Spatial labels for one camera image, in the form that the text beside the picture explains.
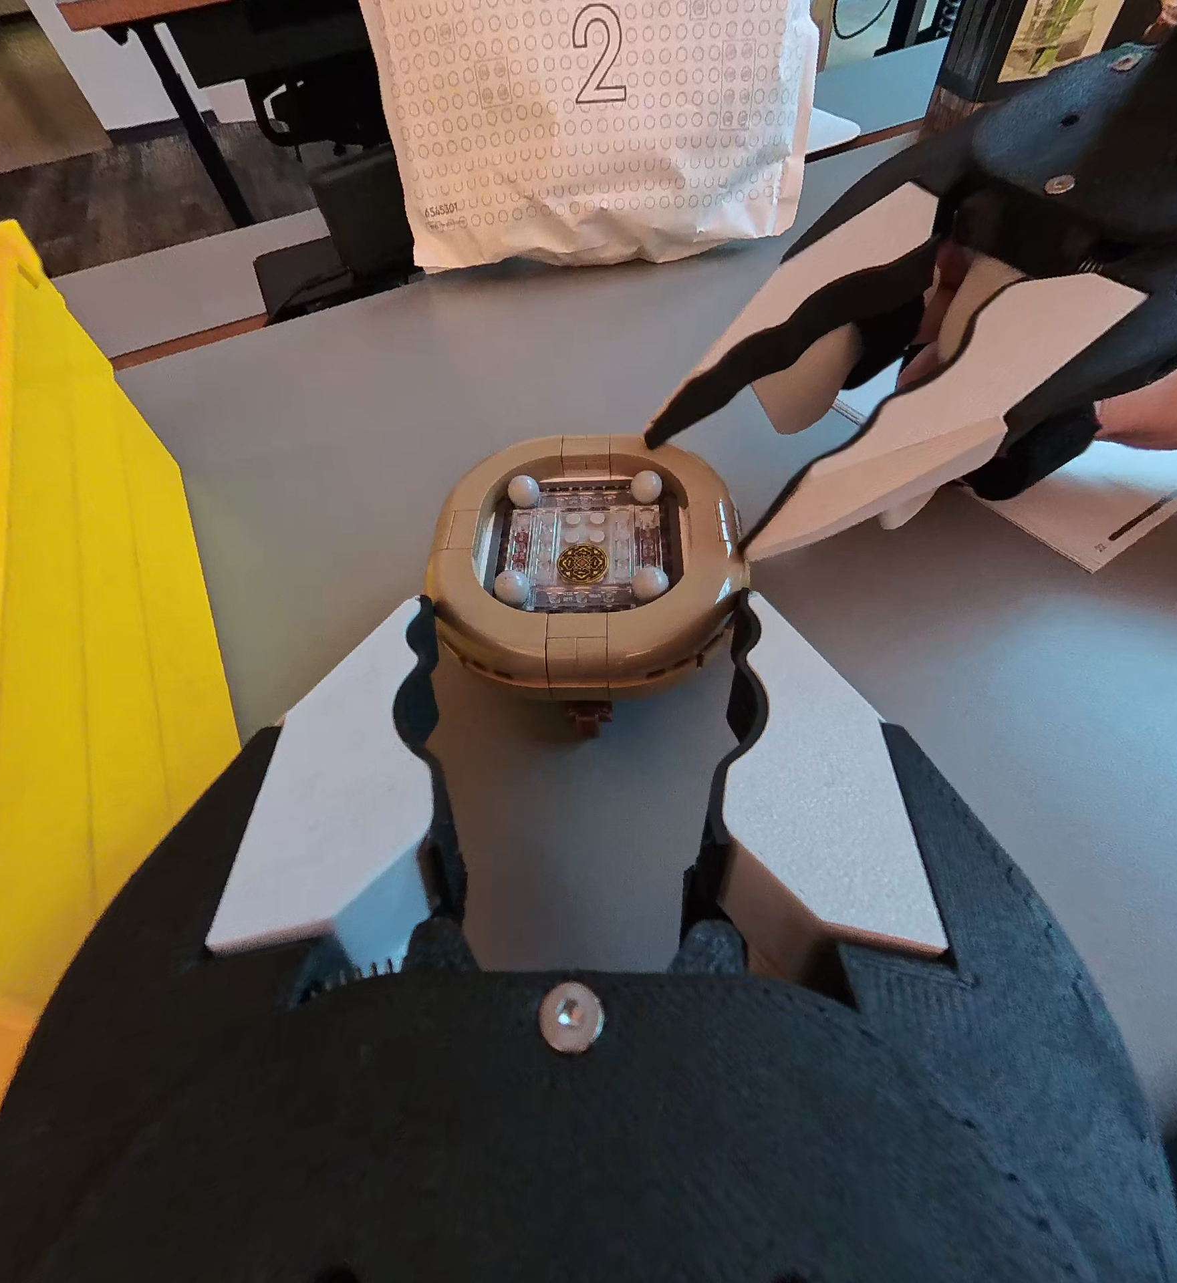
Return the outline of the tan brick-built pot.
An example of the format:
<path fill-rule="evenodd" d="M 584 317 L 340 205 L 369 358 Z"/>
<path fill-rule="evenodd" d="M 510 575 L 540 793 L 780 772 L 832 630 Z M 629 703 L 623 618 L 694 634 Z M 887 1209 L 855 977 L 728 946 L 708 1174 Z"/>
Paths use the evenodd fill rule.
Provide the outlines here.
<path fill-rule="evenodd" d="M 540 437 L 450 494 L 427 565 L 447 648 L 581 734 L 687 679 L 747 590 L 740 513 L 701 456 L 640 437 Z"/>

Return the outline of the yellow plastic bin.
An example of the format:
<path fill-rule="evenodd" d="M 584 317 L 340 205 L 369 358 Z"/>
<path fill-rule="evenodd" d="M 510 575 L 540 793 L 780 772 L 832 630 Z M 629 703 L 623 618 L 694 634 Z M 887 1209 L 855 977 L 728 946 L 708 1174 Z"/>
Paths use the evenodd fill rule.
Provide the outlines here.
<path fill-rule="evenodd" d="M 238 750 L 181 469 L 0 224 L 0 1101 L 98 915 Z"/>

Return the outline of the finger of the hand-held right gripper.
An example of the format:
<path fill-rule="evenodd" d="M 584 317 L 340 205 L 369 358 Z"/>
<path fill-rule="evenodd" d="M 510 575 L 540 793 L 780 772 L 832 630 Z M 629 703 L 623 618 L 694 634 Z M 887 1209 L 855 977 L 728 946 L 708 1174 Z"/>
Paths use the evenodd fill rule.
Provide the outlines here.
<path fill-rule="evenodd" d="M 783 263 L 663 403 L 661 449 L 754 390 L 780 434 L 825 418 L 865 356 L 857 322 L 921 301 L 934 267 L 938 198 L 904 183 Z"/>
<path fill-rule="evenodd" d="M 1145 301 L 1097 273 L 1011 281 L 970 320 L 955 358 L 918 387 L 880 400 L 842 452 L 814 461 L 745 535 L 763 561 L 877 520 L 910 521 L 931 494 L 989 462 L 1004 415 L 1085 348 Z"/>

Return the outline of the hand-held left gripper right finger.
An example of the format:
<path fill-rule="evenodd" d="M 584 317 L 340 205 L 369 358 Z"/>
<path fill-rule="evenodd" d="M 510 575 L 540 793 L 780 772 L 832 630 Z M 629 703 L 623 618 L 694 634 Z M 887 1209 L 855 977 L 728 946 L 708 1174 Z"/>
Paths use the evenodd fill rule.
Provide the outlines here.
<path fill-rule="evenodd" d="M 760 593 L 730 634 L 725 719 L 684 931 L 728 922 L 747 971 L 822 979 L 839 946 L 941 962 L 946 926 L 887 723 Z"/>

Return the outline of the building instruction booklet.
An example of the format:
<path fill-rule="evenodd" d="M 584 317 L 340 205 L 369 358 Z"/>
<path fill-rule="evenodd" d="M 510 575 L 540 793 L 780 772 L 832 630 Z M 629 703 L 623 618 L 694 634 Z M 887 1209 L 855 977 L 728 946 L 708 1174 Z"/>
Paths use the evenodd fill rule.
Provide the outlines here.
<path fill-rule="evenodd" d="M 1177 452 L 1097 441 L 1031 492 L 982 504 L 1096 573 L 1177 513 Z"/>

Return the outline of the grey desk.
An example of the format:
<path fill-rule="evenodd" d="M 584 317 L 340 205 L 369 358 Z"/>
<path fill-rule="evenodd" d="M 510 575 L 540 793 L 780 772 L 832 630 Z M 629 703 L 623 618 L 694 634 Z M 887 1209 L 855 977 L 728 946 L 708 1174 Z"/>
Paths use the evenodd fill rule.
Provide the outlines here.
<path fill-rule="evenodd" d="M 244 735 L 423 590 L 443 499 L 493 452 L 640 430 L 784 248 L 897 143 L 811 166 L 783 239 L 673 266 L 443 273 L 124 373 L 181 465 Z M 965 492 L 754 586 L 905 727 L 1045 896 L 1177 1130 L 1177 516 L 1085 573 Z M 716 652 L 599 740 L 443 654 L 443 765 L 492 971 L 663 971 L 708 779 Z"/>

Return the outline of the white numbered paper bag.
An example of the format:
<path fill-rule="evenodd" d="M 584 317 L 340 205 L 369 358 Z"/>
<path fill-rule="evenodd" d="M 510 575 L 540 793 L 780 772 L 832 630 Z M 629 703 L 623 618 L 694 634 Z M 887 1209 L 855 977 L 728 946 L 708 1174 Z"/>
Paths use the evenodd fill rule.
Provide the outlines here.
<path fill-rule="evenodd" d="M 427 273 L 673 263 L 791 231 L 819 28 L 800 0 L 365 0 Z"/>

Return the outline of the black bamboo picture box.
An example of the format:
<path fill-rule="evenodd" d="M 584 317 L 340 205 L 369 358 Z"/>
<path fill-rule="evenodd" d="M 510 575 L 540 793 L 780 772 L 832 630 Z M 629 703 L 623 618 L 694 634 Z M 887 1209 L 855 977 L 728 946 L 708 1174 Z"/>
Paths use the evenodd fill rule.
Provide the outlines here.
<path fill-rule="evenodd" d="M 921 136 L 938 136 L 1102 52 L 1165 40 L 1177 0 L 969 0 L 958 5 Z"/>

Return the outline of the grey wood-edged table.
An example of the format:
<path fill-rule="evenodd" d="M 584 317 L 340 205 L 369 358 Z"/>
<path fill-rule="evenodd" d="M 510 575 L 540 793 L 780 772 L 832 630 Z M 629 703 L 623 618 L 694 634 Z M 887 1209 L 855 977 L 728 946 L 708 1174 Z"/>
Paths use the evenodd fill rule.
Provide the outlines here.
<path fill-rule="evenodd" d="M 249 73 L 256 73 L 259 64 L 256 38 L 245 23 L 245 0 L 81 0 L 60 2 L 56 9 L 74 32 L 102 28 L 118 46 L 124 46 L 129 35 L 141 40 L 225 215 L 241 229 L 253 225 L 253 215 L 225 166 L 217 142 L 159 38 L 159 25 L 167 25 L 198 87 L 244 81 Z"/>
<path fill-rule="evenodd" d="M 54 280 L 115 370 L 269 325 L 253 260 L 327 239 L 317 210 Z"/>

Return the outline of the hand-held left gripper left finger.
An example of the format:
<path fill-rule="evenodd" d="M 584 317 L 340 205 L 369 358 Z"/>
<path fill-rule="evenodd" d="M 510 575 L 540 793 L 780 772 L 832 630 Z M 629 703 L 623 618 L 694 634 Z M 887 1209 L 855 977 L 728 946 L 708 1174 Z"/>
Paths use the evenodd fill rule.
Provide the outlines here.
<path fill-rule="evenodd" d="M 433 600 L 404 600 L 283 719 L 205 948 L 331 938 L 358 974 L 404 968 L 462 920 L 465 865 L 437 758 Z"/>

